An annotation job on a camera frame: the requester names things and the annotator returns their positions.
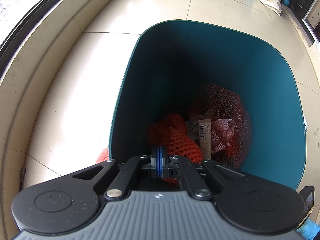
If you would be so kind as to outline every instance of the metal bolt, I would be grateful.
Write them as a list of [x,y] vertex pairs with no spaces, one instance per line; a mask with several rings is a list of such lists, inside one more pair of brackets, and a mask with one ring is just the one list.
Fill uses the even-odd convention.
[[107,191],[108,197],[120,197],[122,195],[122,191],[119,189],[109,189]]
[[204,189],[204,188],[197,189],[197,190],[195,191],[195,195],[196,195],[197,197],[207,197],[207,196],[210,195],[210,193],[211,193],[211,192],[210,192],[209,190]]

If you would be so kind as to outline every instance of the orange mesh net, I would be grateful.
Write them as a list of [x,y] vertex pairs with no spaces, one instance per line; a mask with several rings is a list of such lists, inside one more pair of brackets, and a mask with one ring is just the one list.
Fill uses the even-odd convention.
[[199,146],[187,136],[188,128],[179,114],[167,114],[147,131],[150,146],[164,145],[167,155],[182,155],[193,163],[201,163],[203,154]]
[[236,127],[230,146],[212,156],[212,159],[238,169],[249,152],[252,126],[249,115],[237,93],[213,84],[201,86],[189,111],[190,115],[204,115],[211,110],[211,120],[233,119]]

